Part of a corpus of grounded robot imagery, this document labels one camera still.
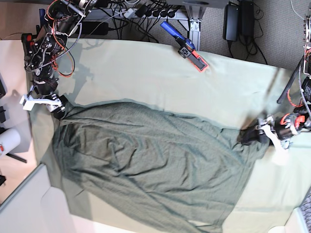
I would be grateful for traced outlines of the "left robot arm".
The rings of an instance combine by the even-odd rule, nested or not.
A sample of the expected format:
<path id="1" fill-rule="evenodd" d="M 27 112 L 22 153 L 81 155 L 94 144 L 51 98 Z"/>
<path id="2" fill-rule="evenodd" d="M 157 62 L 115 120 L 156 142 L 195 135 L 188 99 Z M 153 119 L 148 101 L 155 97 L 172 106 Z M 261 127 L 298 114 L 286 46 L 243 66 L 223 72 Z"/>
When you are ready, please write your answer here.
<path id="1" fill-rule="evenodd" d="M 266 119 L 258 119 L 254 126 L 248 127 L 241 133 L 240 142 L 249 145 L 253 141 L 261 143 L 272 143 L 273 137 L 276 142 L 285 147 L 285 143 L 292 137 L 299 135 L 303 130 L 311 130 L 311 15 L 305 15 L 304 25 L 304 50 L 301 59 L 293 71 L 288 83 L 282 91 L 277 103 L 283 103 L 287 99 L 293 112 L 285 114 L 281 118 L 274 119 L 272 116 Z M 292 102 L 290 88 L 294 81 L 298 79 L 300 93 L 299 103 Z"/>

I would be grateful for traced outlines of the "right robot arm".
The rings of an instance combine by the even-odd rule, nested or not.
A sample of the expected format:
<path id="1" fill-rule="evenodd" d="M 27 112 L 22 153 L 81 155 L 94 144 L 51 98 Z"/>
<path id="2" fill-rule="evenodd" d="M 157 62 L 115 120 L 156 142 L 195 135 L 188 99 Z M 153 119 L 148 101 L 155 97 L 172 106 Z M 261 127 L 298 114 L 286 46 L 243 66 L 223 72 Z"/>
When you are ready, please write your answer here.
<path id="1" fill-rule="evenodd" d="M 22 96 L 23 109 L 31 111 L 43 104 L 56 119 L 65 115 L 67 98 L 56 92 L 59 79 L 57 59 L 70 55 L 68 38 L 82 31 L 82 22 L 96 5 L 95 0 L 54 0 L 47 8 L 37 34 L 24 33 L 24 69 L 31 77 L 31 87 Z"/>

